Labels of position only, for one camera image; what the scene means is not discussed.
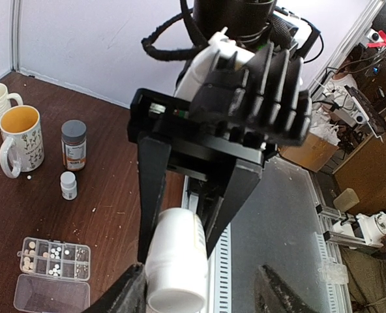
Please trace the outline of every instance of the person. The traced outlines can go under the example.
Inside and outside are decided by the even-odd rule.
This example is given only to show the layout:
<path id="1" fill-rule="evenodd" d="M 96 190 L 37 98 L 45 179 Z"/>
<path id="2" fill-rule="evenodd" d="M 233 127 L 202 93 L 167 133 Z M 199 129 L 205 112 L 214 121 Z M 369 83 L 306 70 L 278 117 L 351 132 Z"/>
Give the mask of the person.
<path id="1" fill-rule="evenodd" d="M 323 109 L 329 113 L 333 121 L 343 120 L 350 126 L 353 126 L 355 121 L 348 115 L 348 112 L 354 109 L 355 104 L 346 91 L 345 86 L 358 89 L 357 82 L 350 73 L 357 66 L 353 62 L 358 61 L 360 57 L 361 49 L 357 46 L 345 58 L 340 66 L 340 70 L 332 76 L 323 90 L 324 101 L 333 101 L 338 106 L 335 109 L 338 110 L 334 110 L 332 105 L 326 103 L 323 104 Z"/>
<path id="2" fill-rule="evenodd" d="M 329 82 L 325 86 L 325 90 L 323 94 L 328 97 L 333 95 L 334 102 L 340 107 L 340 109 L 344 108 L 345 110 L 351 110 L 353 107 L 353 101 L 351 97 L 348 95 L 348 92 L 345 89 L 345 85 L 348 87 L 354 87 L 358 89 L 357 82 L 351 72 L 352 67 L 349 64 L 353 62 L 353 57 L 351 55 L 347 56 L 345 61 L 342 63 L 342 70 L 338 71 L 336 74 L 332 76 Z"/>
<path id="3" fill-rule="evenodd" d="M 341 248 L 354 313 L 386 313 L 386 236 L 382 242 L 383 248 L 374 257 Z"/>

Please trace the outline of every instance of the metal frame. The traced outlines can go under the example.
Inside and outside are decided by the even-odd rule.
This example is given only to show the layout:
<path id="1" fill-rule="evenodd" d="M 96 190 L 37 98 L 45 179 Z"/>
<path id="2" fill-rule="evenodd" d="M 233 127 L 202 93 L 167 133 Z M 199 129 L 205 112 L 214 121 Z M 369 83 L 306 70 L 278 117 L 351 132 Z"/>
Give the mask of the metal frame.
<path id="1" fill-rule="evenodd" d="M 189 178 L 185 177 L 181 207 L 196 212 L 198 195 L 189 191 Z M 209 258 L 207 276 L 207 304 L 200 313 L 231 313 L 231 225 L 222 232 Z"/>
<path id="2" fill-rule="evenodd" d="M 20 24 L 22 16 L 22 0 L 10 2 L 10 69 L 20 69 Z"/>
<path id="3" fill-rule="evenodd" d="M 166 170 L 193 178 L 210 256 L 261 180 L 265 161 L 276 154 L 275 145 L 260 151 L 201 131 L 200 123 L 179 116 L 188 106 L 189 102 L 146 89 L 138 90 L 131 105 L 128 138 L 138 144 L 141 263 L 147 258 L 161 210 Z"/>
<path id="4" fill-rule="evenodd" d="M 332 220 L 335 220 L 336 218 L 343 218 L 342 220 L 345 220 L 347 219 L 347 216 L 337 212 L 334 208 L 326 206 L 315 173 L 309 172 L 309 174 L 312 188 L 315 191 L 314 203 L 316 205 L 316 211 L 318 212 L 319 224 L 322 233 L 325 233 L 332 229 Z M 318 242 L 322 242 L 321 245 L 318 243 L 318 246 L 323 260 L 332 258 L 338 264 L 343 264 L 338 244 L 325 241 L 322 235 L 318 235 L 317 237 L 319 237 L 317 238 Z M 327 289 L 330 313 L 352 312 L 348 285 L 328 283 Z"/>
<path id="5" fill-rule="evenodd" d="M 337 243 L 339 245 L 350 246 L 353 248 L 372 248 L 367 246 L 365 240 L 362 238 L 347 236 L 333 231 L 326 231 L 323 234 L 323 238 L 328 243 Z"/>

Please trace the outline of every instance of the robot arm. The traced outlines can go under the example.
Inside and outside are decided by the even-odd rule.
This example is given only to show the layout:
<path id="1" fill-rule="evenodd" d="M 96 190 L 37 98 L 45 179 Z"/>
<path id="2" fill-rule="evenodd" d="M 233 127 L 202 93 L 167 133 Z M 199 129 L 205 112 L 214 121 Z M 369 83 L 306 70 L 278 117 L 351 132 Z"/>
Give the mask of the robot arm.
<path id="1" fill-rule="evenodd" d="M 183 13 L 159 31 L 180 16 L 189 30 L 194 29 L 187 22 L 190 13 L 185 1 L 181 2 Z M 198 54 L 175 97 L 138 89 L 130 107 L 128 138 L 138 144 L 139 265 L 130 267 L 86 312 L 145 312 L 143 264 L 161 210 L 167 170 L 189 176 L 191 189 L 199 194 L 197 215 L 210 256 L 225 227 L 261 180 L 265 162 L 276 155 L 277 144 L 304 142 L 312 102 L 307 91 L 300 91 L 301 57 L 295 49 L 275 50 L 268 39 L 273 27 L 268 18 L 275 2 L 196 0 L 194 18 L 209 45 L 193 51 Z M 210 12 L 225 17 L 204 18 Z M 216 21 L 228 24 L 220 27 Z M 161 58 L 163 54 L 152 47 L 159 31 L 143 40 L 143 45 Z M 190 37 L 202 43 L 197 34 Z M 169 56 L 164 53 L 163 59 L 168 61 Z"/>

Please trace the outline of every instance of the clear plastic box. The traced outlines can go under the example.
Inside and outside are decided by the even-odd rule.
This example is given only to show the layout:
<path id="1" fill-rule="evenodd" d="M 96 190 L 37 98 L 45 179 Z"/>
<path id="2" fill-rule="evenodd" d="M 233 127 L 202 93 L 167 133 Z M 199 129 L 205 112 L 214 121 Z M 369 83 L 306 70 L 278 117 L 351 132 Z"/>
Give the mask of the clear plastic box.
<path id="1" fill-rule="evenodd" d="M 79 313 L 90 306 L 91 251 L 86 245 L 26 237 L 14 307 L 22 312 Z"/>

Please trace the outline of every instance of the bottle label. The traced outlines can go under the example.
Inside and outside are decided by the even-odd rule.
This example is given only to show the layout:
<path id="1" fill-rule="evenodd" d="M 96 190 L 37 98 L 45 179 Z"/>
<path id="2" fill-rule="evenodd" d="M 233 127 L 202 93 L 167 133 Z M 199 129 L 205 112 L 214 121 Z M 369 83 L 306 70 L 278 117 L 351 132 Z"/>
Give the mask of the bottle label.
<path id="1" fill-rule="evenodd" d="M 69 170 L 80 170 L 86 164 L 86 141 L 79 145 L 63 146 L 65 154 L 65 166 Z"/>
<path id="2" fill-rule="evenodd" d="M 66 200 L 74 200 L 77 196 L 77 190 L 62 190 L 63 198 Z"/>
<path id="3" fill-rule="evenodd" d="M 206 255 L 205 232 L 197 215 L 194 216 L 194 245 Z"/>

